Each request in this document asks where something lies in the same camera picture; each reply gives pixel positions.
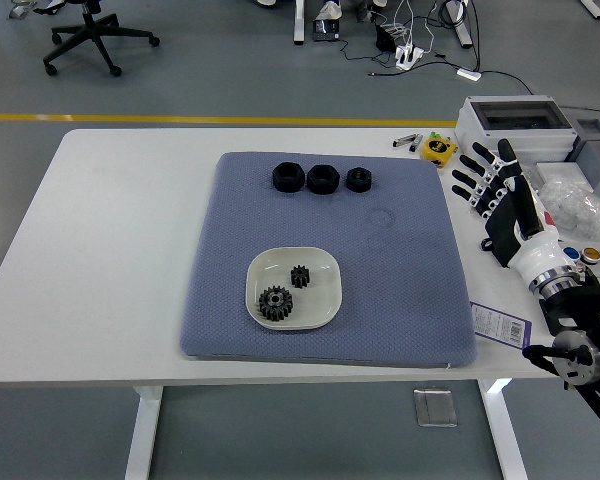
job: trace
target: blue button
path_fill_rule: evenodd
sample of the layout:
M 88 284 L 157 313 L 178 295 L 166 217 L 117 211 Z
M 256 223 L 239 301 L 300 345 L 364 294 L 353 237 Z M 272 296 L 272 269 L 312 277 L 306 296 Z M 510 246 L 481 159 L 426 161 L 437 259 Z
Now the blue button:
M 562 250 L 571 260 L 580 260 L 580 252 L 573 247 L 567 247 Z

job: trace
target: colored button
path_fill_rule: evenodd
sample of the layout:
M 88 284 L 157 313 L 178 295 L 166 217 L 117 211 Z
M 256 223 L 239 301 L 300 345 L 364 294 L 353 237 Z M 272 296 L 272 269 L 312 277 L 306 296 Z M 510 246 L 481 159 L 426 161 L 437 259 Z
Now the colored button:
M 595 265 L 600 261 L 600 252 L 593 247 L 582 250 L 582 261 L 589 265 Z
M 567 247 L 562 251 L 565 253 L 565 255 L 567 257 L 569 257 L 574 262 L 577 262 L 578 260 L 580 260 L 580 252 L 578 252 L 575 248 Z

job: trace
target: chair base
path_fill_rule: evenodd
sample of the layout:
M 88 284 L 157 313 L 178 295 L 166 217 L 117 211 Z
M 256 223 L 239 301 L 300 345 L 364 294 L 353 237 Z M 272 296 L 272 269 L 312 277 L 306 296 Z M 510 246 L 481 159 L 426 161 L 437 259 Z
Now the chair base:
M 64 55 L 86 40 L 92 40 L 93 43 L 96 44 L 96 47 L 98 47 L 98 50 L 100 51 L 100 55 L 102 55 L 104 61 L 107 62 L 109 71 L 114 77 L 119 77 L 122 74 L 122 69 L 114 65 L 111 61 L 111 57 L 109 57 L 109 53 L 104 47 L 101 37 L 145 37 L 149 39 L 149 43 L 152 47 L 160 45 L 160 39 L 153 35 L 152 32 L 120 27 L 118 24 L 118 17 L 115 13 L 102 17 L 97 21 L 93 19 L 93 15 L 90 13 L 83 13 L 82 17 L 84 18 L 84 25 L 71 25 L 51 29 L 51 40 L 55 45 L 58 45 L 58 47 L 42 59 L 44 68 L 49 75 L 53 76 L 58 73 L 56 67 L 51 65 L 53 60 L 60 55 Z M 61 33 L 71 34 L 71 37 L 63 42 L 60 37 Z

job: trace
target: label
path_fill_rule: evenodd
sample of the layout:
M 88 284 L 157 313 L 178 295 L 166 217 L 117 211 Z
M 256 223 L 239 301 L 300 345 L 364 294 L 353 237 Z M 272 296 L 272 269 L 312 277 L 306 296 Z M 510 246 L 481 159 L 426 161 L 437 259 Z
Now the label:
M 471 302 L 473 330 L 476 335 L 490 338 L 522 350 L 531 342 L 531 322 L 504 312 Z

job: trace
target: white plate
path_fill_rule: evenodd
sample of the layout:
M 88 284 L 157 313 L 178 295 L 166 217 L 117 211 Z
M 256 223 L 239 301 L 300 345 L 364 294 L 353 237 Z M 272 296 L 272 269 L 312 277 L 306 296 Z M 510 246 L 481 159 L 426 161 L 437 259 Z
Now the white plate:
M 291 269 L 309 269 L 309 284 L 291 285 Z M 293 309 L 288 317 L 272 322 L 260 313 L 258 299 L 267 288 L 289 290 Z M 249 314 L 260 325 L 272 330 L 306 330 L 331 321 L 342 303 L 340 267 L 328 252 L 315 247 L 282 247 L 262 252 L 253 259 L 247 272 L 246 304 Z

